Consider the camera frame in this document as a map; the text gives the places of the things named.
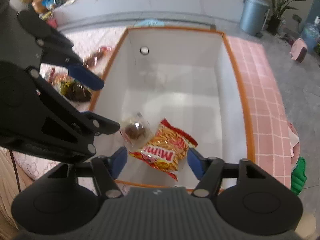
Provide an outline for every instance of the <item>pink tiled mat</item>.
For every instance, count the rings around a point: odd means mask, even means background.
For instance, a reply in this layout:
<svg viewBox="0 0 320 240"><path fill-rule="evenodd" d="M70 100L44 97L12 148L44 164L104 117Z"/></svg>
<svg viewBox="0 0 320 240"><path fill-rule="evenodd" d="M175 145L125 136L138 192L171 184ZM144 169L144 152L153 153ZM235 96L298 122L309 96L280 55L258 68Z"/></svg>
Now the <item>pink tiled mat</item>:
<svg viewBox="0 0 320 240"><path fill-rule="evenodd" d="M245 85L257 165L288 188L291 156L281 95L262 45L228 37Z"/></svg>

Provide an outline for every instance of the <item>blue water bottle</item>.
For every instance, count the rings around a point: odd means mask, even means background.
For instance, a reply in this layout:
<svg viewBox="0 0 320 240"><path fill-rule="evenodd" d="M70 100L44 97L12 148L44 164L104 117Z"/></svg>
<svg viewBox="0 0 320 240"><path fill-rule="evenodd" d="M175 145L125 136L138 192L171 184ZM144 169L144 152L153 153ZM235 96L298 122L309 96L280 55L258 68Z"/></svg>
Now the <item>blue water bottle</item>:
<svg viewBox="0 0 320 240"><path fill-rule="evenodd" d="M304 26L303 31L301 33L301 38L304 40L304 42L308 46L309 53L313 52L313 49L319 42L319 37L320 37L319 29L318 29L319 22L320 22L320 18L317 16L315 19L315 23L314 24L307 23Z"/></svg>

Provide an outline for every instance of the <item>screw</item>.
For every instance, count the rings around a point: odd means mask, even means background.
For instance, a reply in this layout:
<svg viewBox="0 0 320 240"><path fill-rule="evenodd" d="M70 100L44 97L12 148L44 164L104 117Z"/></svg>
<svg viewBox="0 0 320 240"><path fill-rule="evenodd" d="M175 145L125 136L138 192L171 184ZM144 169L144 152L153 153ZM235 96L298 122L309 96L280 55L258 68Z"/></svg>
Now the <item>screw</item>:
<svg viewBox="0 0 320 240"><path fill-rule="evenodd" d="M161 190L159 190L159 189L156 189L155 191L153 191L153 194L155 194L155 195L159 195L159 194L161 194L162 193L162 191Z"/></svg>
<svg viewBox="0 0 320 240"><path fill-rule="evenodd" d="M121 192L120 190L117 190L117 189L110 189L106 192L106 196L108 198L117 198L121 196Z"/></svg>
<svg viewBox="0 0 320 240"><path fill-rule="evenodd" d="M207 197L209 195L209 191L207 191L206 189L196 189L193 192L193 195L197 196L197 197Z"/></svg>
<svg viewBox="0 0 320 240"><path fill-rule="evenodd" d="M93 125L94 125L95 127L97 127L97 128L100 127L100 124L99 124L99 122L98 122L97 120L93 120L92 122L93 122Z"/></svg>
<svg viewBox="0 0 320 240"><path fill-rule="evenodd" d="M88 144L88 150L91 153L96 153L96 151L97 151L95 146L93 144L91 144L91 143Z"/></svg>
<svg viewBox="0 0 320 240"><path fill-rule="evenodd" d="M38 43L40 46L43 46L43 45L44 45L44 41L43 41L43 40L37 40L37 43Z"/></svg>
<svg viewBox="0 0 320 240"><path fill-rule="evenodd" d="M142 47L140 48L140 53L141 53L142 55L148 55L148 54L149 54L149 49L148 49L148 47L142 46Z"/></svg>
<svg viewBox="0 0 320 240"><path fill-rule="evenodd" d="M29 73L33 78L38 78L39 77L39 72L34 68L31 69Z"/></svg>

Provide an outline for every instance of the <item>red snack packaging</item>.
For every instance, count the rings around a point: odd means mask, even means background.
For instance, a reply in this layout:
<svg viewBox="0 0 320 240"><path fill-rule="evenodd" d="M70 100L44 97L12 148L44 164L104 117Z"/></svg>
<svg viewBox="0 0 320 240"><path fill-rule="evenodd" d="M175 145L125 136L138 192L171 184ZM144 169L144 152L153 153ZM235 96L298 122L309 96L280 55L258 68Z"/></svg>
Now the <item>red snack packaging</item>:
<svg viewBox="0 0 320 240"><path fill-rule="evenodd" d="M189 147L197 145L190 135L163 119L156 135L141 149L130 152L130 155L177 180L175 171L178 170L178 162L186 157Z"/></svg>

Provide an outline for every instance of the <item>snack package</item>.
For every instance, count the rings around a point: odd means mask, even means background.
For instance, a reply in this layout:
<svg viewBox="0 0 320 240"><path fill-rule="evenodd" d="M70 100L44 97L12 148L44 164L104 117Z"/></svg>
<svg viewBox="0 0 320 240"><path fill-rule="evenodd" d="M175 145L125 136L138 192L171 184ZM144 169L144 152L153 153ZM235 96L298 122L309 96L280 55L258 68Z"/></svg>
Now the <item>snack package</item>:
<svg viewBox="0 0 320 240"><path fill-rule="evenodd" d="M163 119L156 135L141 149L130 152L130 155L177 180L175 171L178 170L178 162L186 157L189 147L197 145L198 143L190 135Z"/></svg>
<svg viewBox="0 0 320 240"><path fill-rule="evenodd" d="M129 151L142 147L152 136L149 123L142 117L141 113L131 115L121 123L120 133Z"/></svg>
<svg viewBox="0 0 320 240"><path fill-rule="evenodd" d="M83 66L87 69L94 68L98 61L111 51L111 47L100 47L96 52L92 53L83 61Z"/></svg>
<svg viewBox="0 0 320 240"><path fill-rule="evenodd" d="M51 72L46 74L45 79L61 95L73 102L89 102L91 100L90 90L67 73L56 73L56 69L52 68Z"/></svg>
<svg viewBox="0 0 320 240"><path fill-rule="evenodd" d="M55 8L54 0L42 0L41 4L46 7L49 11Z"/></svg>

